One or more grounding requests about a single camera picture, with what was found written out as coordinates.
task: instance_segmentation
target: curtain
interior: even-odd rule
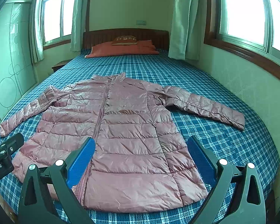
[[[175,0],[170,36],[169,57],[185,60],[199,58],[200,33],[193,30],[198,0]]]
[[[81,51],[83,33],[85,32],[85,21],[87,11],[87,0],[75,0],[72,16],[71,51]]]
[[[31,55],[33,62],[43,59],[43,41],[41,37],[41,0],[33,0],[30,17]]]

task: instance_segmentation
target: silver screw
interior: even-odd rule
[[[61,166],[63,164],[63,160],[59,159],[55,162],[56,166]]]
[[[222,158],[222,159],[219,160],[219,163],[222,164],[222,165],[227,165],[228,162],[227,162],[227,160]]]
[[[250,163],[248,163],[248,167],[249,167],[249,168],[255,168],[255,165],[254,165],[253,163],[250,162]]]
[[[35,164],[31,164],[31,165],[29,166],[29,169],[30,169],[30,170],[35,169]]]

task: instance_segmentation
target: nightstand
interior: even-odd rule
[[[59,62],[58,64],[56,64],[55,66],[52,67],[53,71],[56,72],[57,70],[59,70],[60,68],[64,67],[67,63],[69,63],[72,59],[70,60],[63,60],[61,62]]]

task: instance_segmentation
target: electrical outlet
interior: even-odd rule
[[[136,25],[146,25],[146,21],[145,20],[137,20]]]

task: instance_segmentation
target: pillow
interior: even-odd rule
[[[119,36],[112,42],[112,45],[132,45],[132,44],[137,44],[137,40],[134,36]]]
[[[138,41],[136,45],[117,45],[112,42],[105,42],[92,47],[90,55],[85,58],[116,56],[116,55],[158,55],[155,46],[149,41]]]

